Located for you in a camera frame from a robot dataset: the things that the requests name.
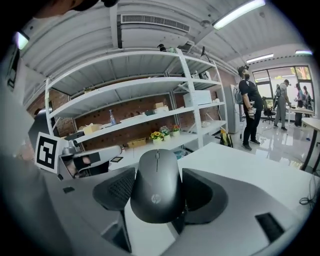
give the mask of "window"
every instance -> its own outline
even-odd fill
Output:
[[[295,71],[298,79],[311,80],[309,68],[307,66],[296,66]]]
[[[266,70],[253,73],[255,83],[269,82],[269,75]]]
[[[266,97],[266,98],[272,98],[271,90],[270,90],[270,83],[266,84],[259,84],[257,85],[258,91],[261,95],[261,97]]]
[[[297,97],[298,90],[296,84],[300,84],[303,92],[306,87],[311,98],[314,100],[313,83],[311,80],[310,70],[307,66],[287,66],[280,68],[272,68],[253,72],[255,84],[261,97],[267,98],[268,108],[273,105],[273,99],[276,93],[277,85],[280,85],[284,80],[288,80],[291,86],[287,87],[289,101],[296,105],[294,99]]]
[[[283,83],[285,79],[289,81],[291,86],[287,87],[287,93],[289,101],[293,103],[298,94],[296,89],[298,79],[296,77],[295,69],[293,67],[282,67],[269,69],[268,72],[270,75],[273,93],[276,93],[277,85]]]

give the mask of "sneaker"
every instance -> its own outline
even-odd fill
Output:
[[[249,146],[249,144],[242,144],[242,147],[244,147],[248,151],[252,150],[252,148]]]
[[[257,145],[260,145],[261,143],[259,141],[257,141],[256,139],[255,140],[250,140],[251,143],[254,143],[254,144],[257,144]]]

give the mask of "black t-shirt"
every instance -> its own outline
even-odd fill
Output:
[[[254,102],[253,107],[256,108],[257,111],[262,111],[264,108],[264,103],[257,86],[253,82],[244,79],[241,80],[239,83],[239,90],[241,95],[248,94],[249,101]],[[245,112],[248,111],[245,103],[243,103],[243,109]]]

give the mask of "fluorescent light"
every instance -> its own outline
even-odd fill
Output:
[[[19,50],[22,50],[27,45],[28,42],[29,42],[29,38],[27,35],[21,32],[17,32],[15,34],[15,43]]]
[[[220,19],[216,24],[213,25],[213,27],[216,30],[219,30],[223,28],[225,25],[229,24],[230,22],[234,21],[235,19],[239,18],[240,16],[257,9],[261,6],[264,6],[266,4],[265,0],[254,0],[251,2],[248,2],[239,8],[235,9],[234,11],[227,14],[225,17]]]
[[[269,79],[269,77],[257,78],[256,80]]]
[[[312,55],[312,51],[310,51],[310,50],[296,50],[295,54],[310,54],[310,55]]]
[[[263,59],[267,59],[267,58],[272,58],[273,56],[274,56],[273,53],[268,54],[268,55],[263,55],[263,56],[260,56],[260,57],[248,59],[248,60],[246,61],[246,63],[255,62],[255,61],[259,61],[259,60],[263,60]]]

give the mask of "black wireless mouse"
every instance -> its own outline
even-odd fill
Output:
[[[134,214],[147,223],[168,223],[182,214],[185,201],[176,155],[166,149],[144,153],[130,198]]]

